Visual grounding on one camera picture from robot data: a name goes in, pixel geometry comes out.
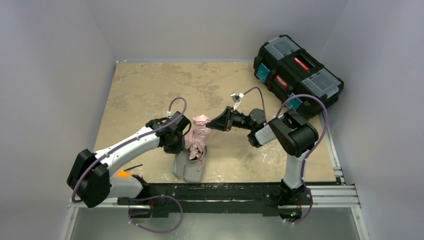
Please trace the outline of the pink and black folding umbrella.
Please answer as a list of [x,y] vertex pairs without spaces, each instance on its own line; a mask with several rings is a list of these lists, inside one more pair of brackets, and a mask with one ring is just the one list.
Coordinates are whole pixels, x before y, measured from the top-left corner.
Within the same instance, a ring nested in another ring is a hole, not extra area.
[[199,161],[198,172],[203,168],[207,153],[206,142],[212,133],[212,129],[206,126],[210,122],[210,118],[204,114],[194,117],[194,128],[184,136],[184,148],[189,152],[189,160]]

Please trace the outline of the light blue glasses case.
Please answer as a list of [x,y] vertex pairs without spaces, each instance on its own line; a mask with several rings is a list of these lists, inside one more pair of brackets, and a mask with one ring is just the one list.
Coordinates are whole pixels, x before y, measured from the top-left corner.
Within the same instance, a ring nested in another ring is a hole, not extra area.
[[174,156],[172,173],[178,179],[189,183],[200,183],[207,163],[207,154],[202,159],[190,160],[189,151],[184,149]]

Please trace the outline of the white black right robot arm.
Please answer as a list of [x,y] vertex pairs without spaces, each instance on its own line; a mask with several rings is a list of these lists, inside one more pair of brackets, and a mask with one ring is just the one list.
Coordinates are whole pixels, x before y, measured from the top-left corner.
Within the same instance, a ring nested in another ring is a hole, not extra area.
[[221,132],[228,132],[232,128],[249,130],[247,139],[255,148],[277,140],[287,154],[280,200],[288,202],[305,190],[307,154],[316,145],[319,134],[295,110],[289,110],[283,116],[267,122],[262,109],[254,108],[245,115],[227,106],[224,112],[207,123],[206,127]]

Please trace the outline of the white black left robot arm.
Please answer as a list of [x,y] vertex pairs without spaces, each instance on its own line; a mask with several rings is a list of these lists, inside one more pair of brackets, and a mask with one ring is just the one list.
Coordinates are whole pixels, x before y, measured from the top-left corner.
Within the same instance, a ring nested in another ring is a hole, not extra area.
[[149,195],[149,185],[141,176],[119,170],[142,154],[162,148],[166,154],[179,154],[184,148],[183,131],[191,121],[177,111],[170,117],[152,119],[126,139],[92,152],[80,151],[66,183],[88,208],[106,199],[142,199]]

